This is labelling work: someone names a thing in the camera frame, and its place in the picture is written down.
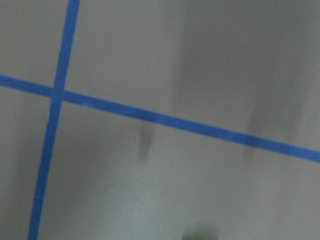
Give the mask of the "green block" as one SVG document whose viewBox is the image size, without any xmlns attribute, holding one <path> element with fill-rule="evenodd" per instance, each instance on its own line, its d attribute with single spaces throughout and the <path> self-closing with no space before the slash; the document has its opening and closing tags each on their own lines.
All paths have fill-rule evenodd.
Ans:
<svg viewBox="0 0 320 240">
<path fill-rule="evenodd" d="M 204 229 L 196 229 L 193 231 L 186 231 L 182 238 L 182 240 L 217 240 L 218 237 L 215 233 Z"/>
</svg>

